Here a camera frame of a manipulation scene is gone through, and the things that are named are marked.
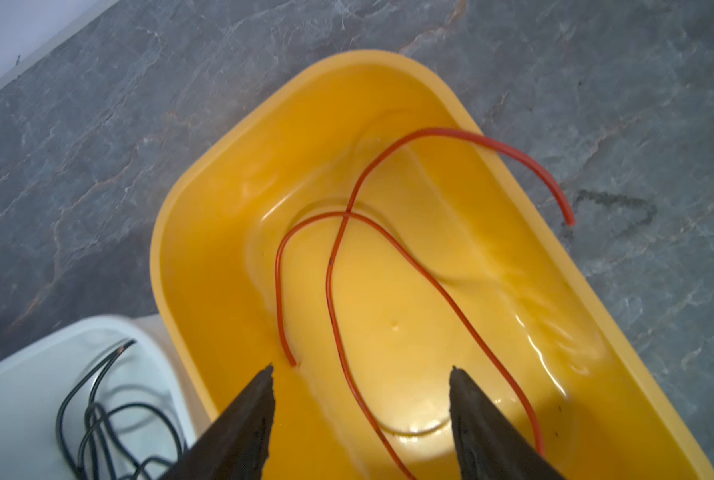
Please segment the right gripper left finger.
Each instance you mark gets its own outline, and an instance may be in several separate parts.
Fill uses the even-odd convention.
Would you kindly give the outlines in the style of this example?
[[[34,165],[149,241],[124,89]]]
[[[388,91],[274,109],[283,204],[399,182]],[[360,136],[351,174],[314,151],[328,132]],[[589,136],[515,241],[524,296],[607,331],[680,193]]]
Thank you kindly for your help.
[[[274,422],[273,367],[258,372],[164,479],[260,479]]]

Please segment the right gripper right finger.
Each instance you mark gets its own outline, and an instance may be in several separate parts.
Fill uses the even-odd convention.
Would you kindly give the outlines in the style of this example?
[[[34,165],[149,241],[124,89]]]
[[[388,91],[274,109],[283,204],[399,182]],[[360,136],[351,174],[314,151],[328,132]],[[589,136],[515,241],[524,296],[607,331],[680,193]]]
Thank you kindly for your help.
[[[463,479],[563,478],[465,370],[452,369],[449,387],[452,434]]]

